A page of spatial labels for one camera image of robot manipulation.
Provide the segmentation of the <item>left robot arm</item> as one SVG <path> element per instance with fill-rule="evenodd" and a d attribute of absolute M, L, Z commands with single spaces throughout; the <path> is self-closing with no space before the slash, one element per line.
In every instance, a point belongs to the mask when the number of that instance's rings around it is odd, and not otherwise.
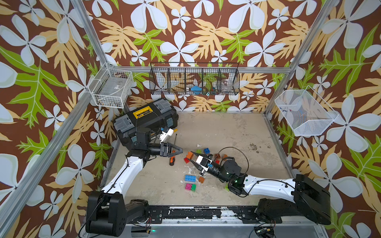
<path fill-rule="evenodd" d="M 160 142 L 151 141 L 152 131 L 148 128 L 136 131 L 136 141 L 128 139 L 125 147 L 129 150 L 123 166 L 113 179 L 100 191 L 90 194 L 87 203 L 86 221 L 81 227 L 95 238 L 100 235 L 118 237 L 127 223 L 148 222 L 149 204 L 142 199 L 133 199 L 126 204 L 124 197 L 134 179 L 143 170 L 151 156 L 174 157 L 183 149 L 166 142 L 175 130 L 161 130 Z"/>

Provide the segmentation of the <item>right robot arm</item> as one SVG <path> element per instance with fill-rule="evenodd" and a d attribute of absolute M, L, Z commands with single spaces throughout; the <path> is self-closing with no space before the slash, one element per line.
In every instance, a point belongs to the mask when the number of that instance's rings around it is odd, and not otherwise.
<path fill-rule="evenodd" d="M 255 215 L 262 221 L 275 221 L 284 216 L 304 216 L 310 221 L 329 225 L 330 193 L 304 175 L 295 178 L 258 178 L 241 172 L 233 157 L 217 164 L 211 155 L 192 153 L 190 162 L 203 175 L 208 173 L 221 182 L 233 194 L 245 198 L 262 195 Z"/>

